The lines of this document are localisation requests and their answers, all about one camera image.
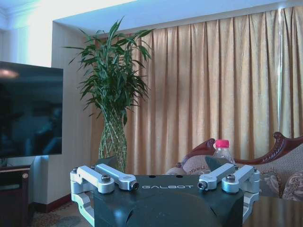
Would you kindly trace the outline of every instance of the potted plant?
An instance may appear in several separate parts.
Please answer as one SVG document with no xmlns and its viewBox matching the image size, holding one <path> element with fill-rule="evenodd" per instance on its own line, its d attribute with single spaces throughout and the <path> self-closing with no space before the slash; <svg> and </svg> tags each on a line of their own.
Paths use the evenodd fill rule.
<svg viewBox="0 0 303 227">
<path fill-rule="evenodd" d="M 99 31 L 90 36 L 81 30 L 87 37 L 85 47 L 65 48 L 80 50 L 77 54 L 80 56 L 80 69 L 87 69 L 81 82 L 81 99 L 90 94 L 85 108 L 94 104 L 100 110 L 97 117 L 102 114 L 105 121 L 99 158 L 117 156 L 117 168 L 124 172 L 127 147 L 124 133 L 126 110 L 138 105 L 137 98 L 147 96 L 148 90 L 142 76 L 138 75 L 138 70 L 134 69 L 136 64 L 139 68 L 144 65 L 138 59 L 133 59 L 133 50 L 137 49 L 145 61 L 151 57 L 141 45 L 144 43 L 141 38 L 151 30 L 141 30 L 132 35 L 117 33 L 121 21 L 112 25 L 106 39 L 99 38 Z"/>
</svg>

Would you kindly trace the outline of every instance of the wooden table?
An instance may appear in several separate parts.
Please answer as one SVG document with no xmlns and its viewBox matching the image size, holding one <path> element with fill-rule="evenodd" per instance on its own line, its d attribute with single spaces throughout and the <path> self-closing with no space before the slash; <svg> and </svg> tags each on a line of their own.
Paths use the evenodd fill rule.
<svg viewBox="0 0 303 227">
<path fill-rule="evenodd" d="M 243 227 L 303 227 L 303 202 L 260 196 Z"/>
</svg>

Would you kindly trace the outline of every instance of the black tv screen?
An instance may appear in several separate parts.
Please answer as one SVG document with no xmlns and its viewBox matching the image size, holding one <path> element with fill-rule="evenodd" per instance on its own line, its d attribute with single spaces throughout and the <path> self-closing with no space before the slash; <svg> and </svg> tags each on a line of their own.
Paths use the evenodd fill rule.
<svg viewBox="0 0 303 227">
<path fill-rule="evenodd" d="M 0 61 L 0 158 L 62 153 L 63 70 Z"/>
</svg>

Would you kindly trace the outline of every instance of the tv stand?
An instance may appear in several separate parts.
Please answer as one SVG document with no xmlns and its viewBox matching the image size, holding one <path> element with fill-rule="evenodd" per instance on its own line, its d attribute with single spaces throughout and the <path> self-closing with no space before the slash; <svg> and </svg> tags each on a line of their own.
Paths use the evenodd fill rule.
<svg viewBox="0 0 303 227">
<path fill-rule="evenodd" d="M 0 226 L 26 227 L 30 166 L 0 167 Z"/>
</svg>

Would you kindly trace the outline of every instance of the wooden armchair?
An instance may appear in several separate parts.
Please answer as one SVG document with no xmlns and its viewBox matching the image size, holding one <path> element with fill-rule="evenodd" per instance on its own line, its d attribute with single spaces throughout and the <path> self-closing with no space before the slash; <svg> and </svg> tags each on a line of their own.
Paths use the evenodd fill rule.
<svg viewBox="0 0 303 227">
<path fill-rule="evenodd" d="M 267 154 L 263 155 L 262 157 L 251 160 L 236 159 L 236 163 L 247 165 L 259 165 L 269 163 L 286 155 L 287 153 L 289 153 L 290 151 L 292 151 L 303 143 L 303 136 L 291 139 L 283 136 L 282 133 L 278 131 L 274 133 L 274 138 L 276 139 L 276 142 Z M 201 143 L 199 146 L 195 147 L 189 154 L 187 154 L 183 158 L 182 162 L 178 162 L 176 164 L 176 167 L 182 167 L 186 163 L 186 161 L 193 156 L 213 155 L 215 152 L 214 144 L 215 139 L 213 138 Z"/>
<path fill-rule="evenodd" d="M 235 161 L 239 166 L 255 166 L 261 172 L 261 195 L 303 200 L 303 196 L 301 196 L 301 194 L 303 195 L 303 146 L 300 146 L 303 144 L 303 136 L 290 139 L 280 132 L 275 132 L 274 138 L 276 139 L 274 146 L 264 156 L 252 160 L 236 159 Z M 200 175 L 209 173 L 205 155 L 214 154 L 214 144 L 215 139 L 201 143 L 166 174 Z"/>
</svg>

